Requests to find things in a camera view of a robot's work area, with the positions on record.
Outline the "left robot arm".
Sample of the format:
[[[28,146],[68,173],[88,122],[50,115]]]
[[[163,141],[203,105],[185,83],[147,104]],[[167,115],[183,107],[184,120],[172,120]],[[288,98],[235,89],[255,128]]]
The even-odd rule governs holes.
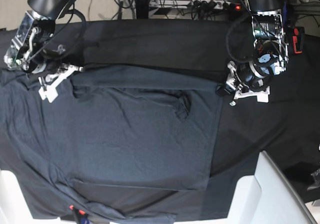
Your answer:
[[[228,75],[216,92],[220,96],[233,95],[234,100],[249,96],[268,96],[270,84],[276,75],[286,71],[289,61],[284,28],[285,0],[240,0],[244,15],[232,23],[225,43],[231,61]],[[237,57],[232,52],[231,37],[235,29],[250,19],[254,37],[252,55]]]

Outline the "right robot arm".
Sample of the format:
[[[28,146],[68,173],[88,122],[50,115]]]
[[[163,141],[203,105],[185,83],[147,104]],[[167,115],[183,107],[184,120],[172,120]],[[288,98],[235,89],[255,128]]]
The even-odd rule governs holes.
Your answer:
[[[51,82],[60,76],[81,71],[69,62],[69,55],[81,41],[86,30],[85,16],[75,8],[76,0],[27,0],[30,10],[18,27],[3,59],[9,70],[20,70],[40,81]],[[69,14],[81,20],[81,28],[74,43],[57,50],[47,46],[60,34],[56,21]]]

